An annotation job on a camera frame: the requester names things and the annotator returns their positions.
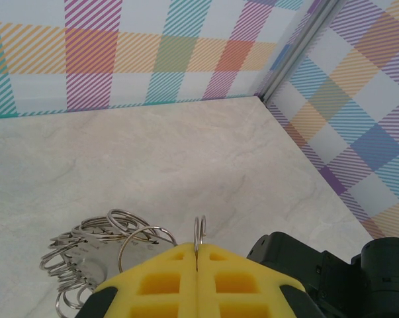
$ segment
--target marble surface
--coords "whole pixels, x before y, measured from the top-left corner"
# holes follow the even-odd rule
[[[0,318],[53,318],[49,239],[129,209],[246,255],[284,231],[344,260],[371,238],[256,97],[0,120]]]

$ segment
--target plaid wallpaper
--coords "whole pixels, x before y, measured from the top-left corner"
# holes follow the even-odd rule
[[[0,0],[0,118],[253,95],[302,0]]]
[[[399,236],[399,0],[350,0],[269,110],[374,238]]]

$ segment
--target key ring bundle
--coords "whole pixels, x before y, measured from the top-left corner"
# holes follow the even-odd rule
[[[48,248],[52,251],[42,257],[40,268],[58,279],[55,307],[60,318],[67,318],[63,303],[80,309],[83,292],[92,292],[123,272],[123,265],[131,268],[177,245],[166,229],[121,209],[110,210],[106,217],[88,218],[51,241]]]

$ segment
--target colorful plaid wall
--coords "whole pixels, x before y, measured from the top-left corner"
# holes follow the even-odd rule
[[[399,0],[350,0],[270,111],[375,238],[399,236]]]
[[[0,0],[0,118],[253,95],[301,4]]]

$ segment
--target white marble floor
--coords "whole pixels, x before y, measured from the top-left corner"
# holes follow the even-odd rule
[[[256,97],[0,120],[0,318],[53,318],[49,238],[129,209],[246,255],[284,231],[348,260],[371,238]]]

